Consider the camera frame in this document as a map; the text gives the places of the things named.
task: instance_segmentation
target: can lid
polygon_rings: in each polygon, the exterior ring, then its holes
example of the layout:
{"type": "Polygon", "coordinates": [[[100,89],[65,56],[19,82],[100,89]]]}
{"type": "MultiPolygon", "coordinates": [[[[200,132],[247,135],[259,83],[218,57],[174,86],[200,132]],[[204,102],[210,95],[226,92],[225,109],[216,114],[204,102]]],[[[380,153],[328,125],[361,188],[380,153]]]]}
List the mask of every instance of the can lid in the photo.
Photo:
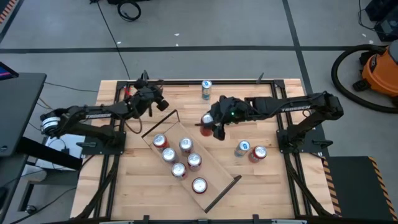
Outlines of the can lid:
{"type": "Polygon", "coordinates": [[[197,153],[192,153],[188,156],[188,163],[192,166],[197,166],[201,162],[201,157],[197,153]]]}
{"type": "Polygon", "coordinates": [[[263,158],[267,156],[267,149],[264,146],[257,146],[254,150],[256,156],[263,158]]]}
{"type": "Polygon", "coordinates": [[[201,117],[201,120],[202,120],[205,124],[208,124],[208,123],[213,122],[213,117],[212,117],[209,113],[207,113],[207,114],[203,115],[203,117],[201,117]]]}
{"type": "Polygon", "coordinates": [[[207,189],[207,183],[203,178],[196,178],[192,182],[192,188],[195,192],[202,193],[207,189]]]}
{"type": "Polygon", "coordinates": [[[178,162],[172,166],[173,175],[181,176],[185,173],[185,166],[181,162],[178,162]]]}
{"type": "Polygon", "coordinates": [[[244,151],[250,150],[250,143],[246,140],[243,140],[239,143],[239,148],[244,151]]]}
{"type": "Polygon", "coordinates": [[[192,148],[192,140],[189,138],[183,138],[180,141],[180,148],[184,149],[184,150],[188,150],[190,148],[192,148]]]}
{"type": "Polygon", "coordinates": [[[203,80],[202,83],[201,83],[201,85],[202,85],[204,88],[210,88],[210,87],[211,87],[211,81],[210,81],[210,80],[203,80]]]}
{"type": "Polygon", "coordinates": [[[163,134],[157,134],[154,138],[154,145],[161,146],[166,142],[166,137],[163,134]]]}
{"type": "Polygon", "coordinates": [[[175,158],[175,151],[172,148],[163,150],[162,157],[166,161],[172,161],[175,158]]]}

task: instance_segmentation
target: black hose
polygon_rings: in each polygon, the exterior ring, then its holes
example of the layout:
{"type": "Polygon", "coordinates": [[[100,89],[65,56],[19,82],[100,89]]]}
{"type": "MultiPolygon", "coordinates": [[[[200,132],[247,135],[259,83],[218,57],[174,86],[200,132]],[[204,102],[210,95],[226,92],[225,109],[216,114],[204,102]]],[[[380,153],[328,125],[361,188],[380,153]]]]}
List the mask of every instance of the black hose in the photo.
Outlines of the black hose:
{"type": "Polygon", "coordinates": [[[343,95],[345,95],[345,97],[347,97],[348,99],[354,101],[355,103],[364,106],[366,108],[369,108],[371,110],[374,111],[378,111],[378,112],[383,112],[383,113],[398,113],[398,108],[391,108],[388,106],[381,106],[381,105],[377,105],[374,103],[371,103],[367,100],[364,100],[358,96],[356,96],[355,94],[353,94],[352,92],[348,91],[339,81],[338,76],[337,76],[337,70],[338,67],[340,66],[340,63],[349,55],[360,51],[360,50],[368,50],[368,51],[372,51],[375,54],[383,54],[386,51],[386,48],[384,47],[380,47],[380,46],[376,46],[376,45],[372,45],[372,44],[363,44],[363,45],[358,45],[355,46],[349,50],[346,50],[345,52],[343,52],[334,62],[332,68],[331,68],[331,80],[333,81],[333,84],[335,85],[336,89],[343,95]]]}
{"type": "Polygon", "coordinates": [[[122,17],[122,19],[124,19],[125,21],[132,22],[132,21],[136,21],[138,18],[140,18],[140,16],[141,16],[141,8],[133,0],[124,0],[124,1],[121,1],[118,4],[118,13],[119,13],[119,16],[122,17]],[[124,4],[132,4],[134,7],[136,7],[138,9],[138,15],[136,17],[130,17],[126,12],[122,11],[121,7],[124,4]]]}

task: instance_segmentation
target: wooden board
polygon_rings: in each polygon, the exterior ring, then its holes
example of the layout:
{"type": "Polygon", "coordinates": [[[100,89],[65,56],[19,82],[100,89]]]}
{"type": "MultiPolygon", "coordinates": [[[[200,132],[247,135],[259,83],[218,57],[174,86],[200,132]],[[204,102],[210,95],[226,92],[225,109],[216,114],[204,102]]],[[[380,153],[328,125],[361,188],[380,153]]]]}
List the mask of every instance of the wooden board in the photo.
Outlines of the wooden board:
{"type": "MultiPolygon", "coordinates": [[[[166,136],[170,147],[178,154],[179,162],[182,162],[186,168],[188,168],[187,157],[182,155],[178,144],[183,138],[192,139],[193,151],[198,153],[202,158],[201,169],[197,172],[187,170],[187,178],[180,180],[179,182],[188,194],[191,195],[191,197],[199,204],[199,206],[205,210],[214,201],[214,199],[216,199],[217,196],[219,196],[219,194],[222,193],[230,183],[232,183],[232,176],[191,134],[189,134],[181,123],[175,123],[175,125],[163,134],[166,136]],[[204,178],[207,182],[207,190],[203,194],[196,194],[192,190],[192,182],[198,177],[204,178]]],[[[162,159],[162,153],[153,145],[153,143],[151,143],[153,138],[154,135],[151,135],[146,136],[144,139],[146,140],[146,143],[150,144],[150,148],[159,156],[159,159],[169,170],[171,170],[172,165],[162,159]]]]}
{"type": "MultiPolygon", "coordinates": [[[[288,97],[303,95],[299,79],[285,80],[285,85],[288,97]]],[[[115,88],[116,81],[102,81],[97,104],[112,104],[115,88]]],[[[229,174],[242,175],[242,179],[212,210],[204,213],[180,183],[169,174],[169,170],[165,170],[163,164],[154,162],[159,158],[141,135],[134,134],[126,128],[126,152],[121,156],[119,163],[112,219],[142,220],[143,215],[150,215],[151,220],[252,219],[253,214],[259,214],[260,218],[293,218],[285,164],[283,155],[278,151],[275,134],[276,118],[226,126],[225,141],[203,137],[199,128],[194,126],[220,95],[237,98],[271,96],[270,85],[214,85],[209,101],[202,100],[200,94],[200,85],[164,86],[164,97],[170,106],[164,112],[154,107],[152,118],[145,114],[142,117],[142,132],[146,132],[172,110],[177,109],[188,132],[229,174]],[[267,158],[258,164],[252,164],[248,159],[235,157],[231,151],[242,139],[249,140],[252,145],[265,145],[268,149],[267,158]]],[[[295,123],[303,120],[300,111],[292,113],[292,117],[295,123]]],[[[158,128],[165,131],[176,121],[177,117],[170,117],[158,128]]],[[[128,123],[135,129],[139,127],[136,120],[128,123]]],[[[109,124],[109,120],[97,119],[93,124],[109,124]]],[[[71,217],[79,214],[95,193],[93,189],[98,187],[102,158],[103,156],[95,156],[82,170],[71,217]]],[[[301,158],[308,188],[323,207],[333,213],[321,160],[310,154],[301,154],[301,158]]],[[[301,193],[299,190],[297,193],[300,211],[304,213],[301,193]]],[[[105,193],[102,211],[106,206],[107,197],[108,194],[105,193]]]]}

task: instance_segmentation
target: black desk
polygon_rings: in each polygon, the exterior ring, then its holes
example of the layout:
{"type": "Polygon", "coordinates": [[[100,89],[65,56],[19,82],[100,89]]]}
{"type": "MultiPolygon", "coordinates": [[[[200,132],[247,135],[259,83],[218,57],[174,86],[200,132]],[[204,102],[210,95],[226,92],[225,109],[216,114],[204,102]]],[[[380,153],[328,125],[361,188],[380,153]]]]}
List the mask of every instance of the black desk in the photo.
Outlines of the black desk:
{"type": "MultiPolygon", "coordinates": [[[[0,81],[0,187],[16,177],[20,177],[28,155],[14,154],[24,134],[35,104],[42,92],[46,74],[22,73],[19,78],[0,81]]],[[[19,178],[7,184],[7,195],[0,212],[0,222],[4,220],[19,178]]]]}
{"type": "Polygon", "coordinates": [[[0,81],[0,187],[6,184],[4,187],[7,189],[0,208],[0,223],[7,213],[28,156],[76,170],[81,166],[81,159],[22,136],[46,77],[44,73],[22,73],[19,78],[0,81]]]}

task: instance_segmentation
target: vacuum hose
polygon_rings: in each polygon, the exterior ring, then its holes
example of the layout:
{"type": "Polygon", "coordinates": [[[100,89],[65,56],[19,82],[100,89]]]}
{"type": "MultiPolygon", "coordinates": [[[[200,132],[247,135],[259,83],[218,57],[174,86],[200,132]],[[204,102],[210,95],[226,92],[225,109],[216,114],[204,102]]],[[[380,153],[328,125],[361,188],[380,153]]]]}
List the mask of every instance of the vacuum hose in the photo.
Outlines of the vacuum hose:
{"type": "Polygon", "coordinates": [[[331,80],[333,81],[333,84],[335,85],[336,89],[342,93],[343,95],[345,95],[345,97],[347,97],[348,99],[354,101],[355,103],[364,106],[366,108],[369,108],[371,110],[374,111],[378,111],[378,112],[383,112],[383,113],[398,113],[398,108],[391,108],[388,106],[381,106],[381,105],[377,105],[374,103],[371,103],[367,100],[364,100],[358,96],[356,96],[355,94],[353,94],[352,92],[348,91],[339,81],[338,76],[337,76],[337,70],[338,67],[340,66],[340,63],[349,55],[360,51],[360,50],[367,50],[367,51],[371,51],[374,52],[375,54],[383,54],[386,51],[386,48],[384,47],[380,47],[380,46],[376,46],[376,45],[372,45],[372,44],[363,44],[363,45],[358,45],[355,47],[352,47],[349,50],[346,50],[345,52],[343,52],[334,62],[332,68],[331,68],[331,80]]]}

